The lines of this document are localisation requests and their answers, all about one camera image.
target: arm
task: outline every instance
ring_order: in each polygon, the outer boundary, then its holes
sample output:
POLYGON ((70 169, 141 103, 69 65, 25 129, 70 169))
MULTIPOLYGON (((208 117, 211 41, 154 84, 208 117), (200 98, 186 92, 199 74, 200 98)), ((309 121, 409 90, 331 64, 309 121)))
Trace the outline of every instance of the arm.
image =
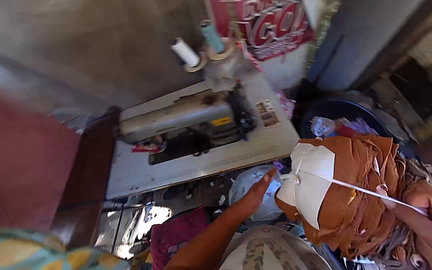
MULTIPOLYGON (((386 190, 377 188, 380 194, 386 195, 386 190)), ((432 186, 427 181, 411 184, 403 194, 404 200, 413 206, 425 210, 429 217, 425 217, 404 205, 382 199, 389 211, 407 224, 417 234, 417 251, 426 258, 432 269, 432 186)))
POLYGON ((275 174, 276 169, 272 169, 255 183, 241 200, 179 250, 164 270, 210 270, 217 267, 238 226, 261 206, 275 174))

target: red sign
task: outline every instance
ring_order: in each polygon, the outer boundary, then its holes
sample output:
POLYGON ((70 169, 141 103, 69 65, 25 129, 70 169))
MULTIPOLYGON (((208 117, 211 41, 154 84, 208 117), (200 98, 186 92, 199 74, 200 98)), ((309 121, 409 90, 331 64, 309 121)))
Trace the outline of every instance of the red sign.
POLYGON ((213 24, 227 37, 236 21, 248 52, 264 61, 315 37, 299 0, 206 0, 213 24))

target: plastic bag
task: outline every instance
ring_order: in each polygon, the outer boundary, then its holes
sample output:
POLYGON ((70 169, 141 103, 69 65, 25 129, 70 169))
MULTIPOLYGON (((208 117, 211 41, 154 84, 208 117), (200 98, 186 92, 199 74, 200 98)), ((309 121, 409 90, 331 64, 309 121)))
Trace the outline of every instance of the plastic bag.
MULTIPOLYGON (((256 182, 261 180, 261 178, 273 168, 273 165, 259 165, 252 167, 251 169, 246 170, 238 175, 231 189, 229 190, 229 205, 231 206, 240 200, 246 193, 248 193, 248 190, 256 182)), ((275 202, 275 193, 282 184, 282 181, 279 179, 280 176, 281 174, 278 171, 273 177, 268 189, 266 190, 266 193, 264 194, 264 197, 262 198, 261 207, 256 213, 249 217, 254 222, 276 219, 283 212, 281 209, 279 209, 275 202)))

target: forearm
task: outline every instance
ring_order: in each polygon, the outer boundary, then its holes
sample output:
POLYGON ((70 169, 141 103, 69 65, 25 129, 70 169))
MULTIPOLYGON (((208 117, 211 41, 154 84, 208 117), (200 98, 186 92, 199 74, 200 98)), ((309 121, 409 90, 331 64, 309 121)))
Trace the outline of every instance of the forearm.
POLYGON ((246 216, 237 204, 228 208, 204 231, 179 250, 165 270, 210 270, 221 260, 232 236, 246 216))

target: hand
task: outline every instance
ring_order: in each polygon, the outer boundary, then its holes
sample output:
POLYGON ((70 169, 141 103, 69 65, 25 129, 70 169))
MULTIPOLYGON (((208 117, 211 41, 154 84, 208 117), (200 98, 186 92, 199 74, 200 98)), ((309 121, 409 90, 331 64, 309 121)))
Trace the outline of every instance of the hand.
MULTIPOLYGON (((378 187, 378 192, 386 192, 378 187)), ((415 210, 385 199, 381 199, 386 208, 397 218, 407 224, 417 234, 417 251, 428 260, 432 269, 432 186, 427 181, 419 181, 410 185, 404 192, 406 203, 416 206, 428 213, 428 218, 415 210)))
POLYGON ((252 185, 248 193, 246 193, 243 198, 238 200, 231 207, 236 208, 237 212, 244 218, 248 218, 250 215, 254 214, 259 210, 261 204, 263 203, 263 197, 271 184, 271 181, 276 174, 276 168, 270 170, 266 175, 264 175, 261 180, 252 185))

